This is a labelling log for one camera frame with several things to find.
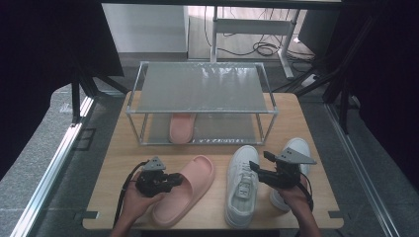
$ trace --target black curtain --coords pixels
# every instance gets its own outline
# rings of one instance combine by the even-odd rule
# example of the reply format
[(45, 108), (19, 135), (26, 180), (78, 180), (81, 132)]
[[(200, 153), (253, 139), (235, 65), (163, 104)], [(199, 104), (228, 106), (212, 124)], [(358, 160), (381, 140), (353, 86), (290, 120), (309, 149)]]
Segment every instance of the black curtain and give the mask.
[(3, 178), (74, 71), (124, 73), (99, 2), (2, 0), (0, 32)]
[(408, 1), (387, 3), (354, 61), (351, 91), (367, 127), (419, 188), (418, 20)]

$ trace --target metal frame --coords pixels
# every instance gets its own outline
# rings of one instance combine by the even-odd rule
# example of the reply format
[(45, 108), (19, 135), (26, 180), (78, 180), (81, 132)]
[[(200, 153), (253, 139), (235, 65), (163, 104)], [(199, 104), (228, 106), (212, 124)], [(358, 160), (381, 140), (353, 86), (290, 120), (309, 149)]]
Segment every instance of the metal frame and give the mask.
[(355, 173), (357, 174), (358, 179), (360, 180), (361, 186), (364, 189), (364, 192), (367, 195), (367, 198), (373, 207), (374, 212), (376, 213), (379, 224), (384, 231), (385, 236), (400, 236), (390, 213), (387, 210), (384, 202), (379, 196), (376, 187), (373, 184), (373, 181), (370, 179), (370, 176), (364, 167), (363, 162), (361, 161), (360, 156), (357, 153), (354, 145), (352, 144), (351, 138), (348, 136), (347, 132), (343, 130), (339, 124), (339, 118), (336, 111), (333, 108), (333, 105), (325, 104), (326, 112), (329, 115), (330, 120), (333, 123), (333, 127), (338, 134), (346, 153), (348, 154), (349, 160), (354, 167)]
[(284, 46), (279, 50), (278, 56), (283, 65), (287, 79), (293, 80), (293, 72), (287, 60), (287, 51), (293, 37), (299, 9), (296, 10), (292, 20), (289, 21), (267, 21), (267, 20), (245, 20), (245, 19), (219, 19), (217, 7), (214, 6), (212, 18), (212, 44), (210, 48), (210, 62), (216, 62), (216, 35), (248, 34), (248, 35), (274, 35), (285, 36)]
[(43, 174), (37, 189), (34, 191), (34, 194), (32, 195), (28, 205), (22, 213), (18, 223), (16, 224), (11, 236), (27, 236), (31, 231), (42, 208), (43, 202), (49, 194), (49, 191), (51, 190), (51, 187), (67, 158), (67, 154), (70, 151), (75, 138), (80, 132), (83, 121), (93, 105), (93, 102), (94, 100), (89, 97), (84, 99), (80, 108), (80, 121), (76, 124), (72, 124), (67, 129), (67, 132), (65, 133), (60, 145), (58, 146), (58, 149), (56, 150), (51, 162), (49, 163), (48, 168)]

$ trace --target pink slipper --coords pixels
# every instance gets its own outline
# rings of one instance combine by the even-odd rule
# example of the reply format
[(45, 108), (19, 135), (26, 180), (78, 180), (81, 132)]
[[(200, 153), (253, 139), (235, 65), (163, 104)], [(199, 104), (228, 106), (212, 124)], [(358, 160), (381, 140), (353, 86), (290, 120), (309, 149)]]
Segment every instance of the pink slipper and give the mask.
[(215, 177), (214, 164), (206, 156), (200, 155), (189, 162), (180, 172), (182, 185), (154, 205), (153, 219), (160, 226), (172, 226), (182, 219), (188, 211), (210, 188)]
[(194, 134), (196, 114), (173, 114), (170, 119), (169, 139), (175, 144), (185, 144), (191, 141)]

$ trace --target glass tabletop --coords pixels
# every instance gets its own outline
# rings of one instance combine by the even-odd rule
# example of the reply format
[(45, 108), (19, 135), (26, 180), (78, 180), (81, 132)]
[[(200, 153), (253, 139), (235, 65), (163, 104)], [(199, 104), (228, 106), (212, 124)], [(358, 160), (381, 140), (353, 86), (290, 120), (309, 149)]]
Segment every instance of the glass tabletop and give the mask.
[(267, 113), (257, 63), (148, 62), (135, 113)]

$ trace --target robotic arm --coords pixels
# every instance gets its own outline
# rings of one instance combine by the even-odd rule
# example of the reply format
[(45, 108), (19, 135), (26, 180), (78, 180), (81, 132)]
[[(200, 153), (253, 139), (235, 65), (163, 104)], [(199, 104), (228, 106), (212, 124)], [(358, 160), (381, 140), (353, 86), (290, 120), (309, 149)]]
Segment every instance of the robotic arm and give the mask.
[(265, 151), (264, 157), (276, 163), (276, 171), (263, 170), (259, 165), (250, 161), (250, 169), (258, 174), (259, 181), (273, 188), (290, 189), (295, 186), (299, 187), (305, 194), (310, 209), (313, 209), (312, 196), (300, 182), (301, 170), (299, 164), (317, 164), (317, 162), (289, 147), (278, 156)]

